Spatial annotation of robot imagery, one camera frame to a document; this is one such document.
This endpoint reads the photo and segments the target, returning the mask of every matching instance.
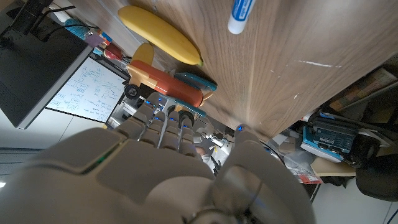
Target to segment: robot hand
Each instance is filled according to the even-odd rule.
[[[245,125],[215,177],[192,123],[153,116],[159,94],[113,131],[90,129],[40,153],[7,179],[0,223],[315,223],[293,175]]]

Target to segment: wooden surface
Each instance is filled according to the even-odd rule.
[[[205,65],[182,65],[159,49],[157,61],[217,82],[202,109],[231,128],[247,123],[264,140],[398,50],[397,1],[258,0],[239,35],[227,29],[232,0],[71,2],[131,54],[139,42],[118,21],[120,7],[140,6],[174,25]]]

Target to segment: wire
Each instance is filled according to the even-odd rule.
[[[280,161],[286,166],[285,161],[281,158],[281,156],[275,151],[273,150],[269,145],[267,145],[265,142],[261,142],[263,143],[268,149],[272,150],[272,152],[274,152],[276,154],[276,156],[280,159]]]
[[[58,27],[56,29],[54,29],[53,31],[51,31],[49,34],[47,34],[44,39],[42,40],[42,42],[47,42],[49,40],[49,38],[51,37],[51,35],[56,32],[57,30],[63,29],[63,28],[67,28],[67,27],[87,27],[87,28],[94,28],[94,29],[99,29],[98,27],[94,27],[94,26],[88,26],[88,25],[80,25],[80,24],[74,24],[74,25],[66,25],[66,26],[61,26]]]
[[[390,224],[391,220],[395,217],[395,215],[397,215],[398,213],[398,209],[396,210],[396,212],[394,212],[394,214],[392,214],[391,218],[388,220],[387,224]]]
[[[47,12],[42,14],[40,19],[33,26],[32,30],[35,31],[37,29],[37,27],[40,25],[40,23],[42,23],[42,21],[44,20],[46,15],[48,15],[49,13],[51,13],[51,12],[61,12],[61,11],[65,11],[65,10],[68,10],[68,9],[75,9],[75,8],[76,8],[75,6],[68,6],[68,7],[63,7],[63,8],[60,8],[60,9],[48,10]]]

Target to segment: banana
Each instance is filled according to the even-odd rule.
[[[136,6],[126,6],[119,9],[118,15],[126,27],[177,60],[190,65],[203,65],[195,46],[176,28],[153,13]]]

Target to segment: whiteboard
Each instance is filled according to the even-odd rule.
[[[87,58],[47,108],[106,122],[124,91],[124,79]]]

